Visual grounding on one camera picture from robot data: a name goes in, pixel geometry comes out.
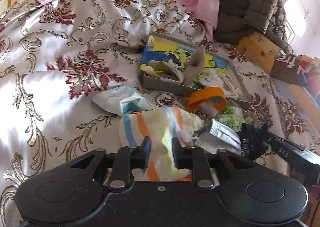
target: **orange ring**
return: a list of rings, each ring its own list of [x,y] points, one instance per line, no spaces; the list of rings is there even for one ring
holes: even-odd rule
[[[222,97],[221,102],[215,103],[210,100],[210,98],[217,96]],[[198,106],[205,101],[210,101],[217,111],[222,111],[227,105],[226,96],[224,95],[223,90],[219,87],[209,87],[192,93],[187,103],[187,109],[190,111],[197,111],[199,109]]]

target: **circular cap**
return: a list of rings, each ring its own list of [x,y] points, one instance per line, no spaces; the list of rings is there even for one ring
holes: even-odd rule
[[[110,182],[109,185],[112,188],[119,189],[119,188],[125,187],[125,182],[123,182],[122,180],[113,180],[113,181]]]
[[[63,202],[70,199],[75,192],[75,187],[69,182],[52,181],[40,186],[38,195],[47,202]]]
[[[247,193],[252,199],[273,203],[284,196],[284,189],[276,182],[257,181],[247,187]]]
[[[210,180],[202,179],[198,182],[198,186],[202,188],[210,188],[213,186],[213,182]]]

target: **striped cloth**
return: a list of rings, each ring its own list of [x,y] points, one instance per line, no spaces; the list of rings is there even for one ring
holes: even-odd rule
[[[122,117],[119,136],[122,146],[141,145],[144,137],[152,142],[147,170],[134,169],[135,180],[175,181],[186,177],[188,169],[176,169],[172,155],[172,138],[178,137],[182,146],[191,145],[195,130],[202,120],[178,107],[157,107],[154,110]]]

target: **bed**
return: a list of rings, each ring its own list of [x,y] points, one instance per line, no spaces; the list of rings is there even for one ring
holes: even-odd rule
[[[172,0],[20,0],[0,16],[0,210],[3,227],[21,220],[17,187],[35,174],[96,148],[120,147],[120,117],[92,96],[130,83],[155,106],[185,109],[186,99],[143,88],[140,52],[156,31],[205,45],[235,66],[259,124],[320,153],[319,135],[274,82],[232,45],[207,41],[202,22]],[[205,122],[206,114],[196,112]],[[283,174],[289,168],[270,150],[257,162]]]

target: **cardboard box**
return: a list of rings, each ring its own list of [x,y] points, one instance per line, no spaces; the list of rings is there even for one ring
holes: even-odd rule
[[[169,42],[174,42],[175,44],[180,44],[181,46],[183,46],[184,48],[188,49],[192,49],[192,50],[196,50],[198,47],[174,38],[171,38],[169,36],[166,36],[164,34],[158,34],[155,32],[152,32],[151,35],[153,35],[156,39],[161,40],[161,41],[169,41]],[[224,59],[208,50],[206,50],[206,54],[214,56],[214,57],[219,57],[221,59]],[[240,79],[240,76],[236,73],[236,70],[234,68],[233,65],[230,64],[230,62],[228,60],[227,61],[227,74],[231,77],[233,83],[238,86],[243,95],[239,96],[238,99],[231,99],[231,98],[227,98],[227,100],[232,100],[235,103],[237,103],[240,107],[242,107],[243,109],[248,109],[251,105],[252,105],[252,99],[248,93],[248,91],[246,90],[242,80]],[[148,75],[146,75],[144,72],[141,71],[140,74],[140,81],[143,87],[145,88],[151,88],[151,89],[155,89],[155,90],[159,90],[159,91],[167,91],[167,92],[172,92],[175,93],[177,95],[181,95],[181,96],[185,96],[188,97],[190,96],[191,93],[197,91],[198,89],[196,88],[191,88],[182,84],[173,84],[173,83],[169,83],[169,82],[163,82],[159,79],[150,77]]]

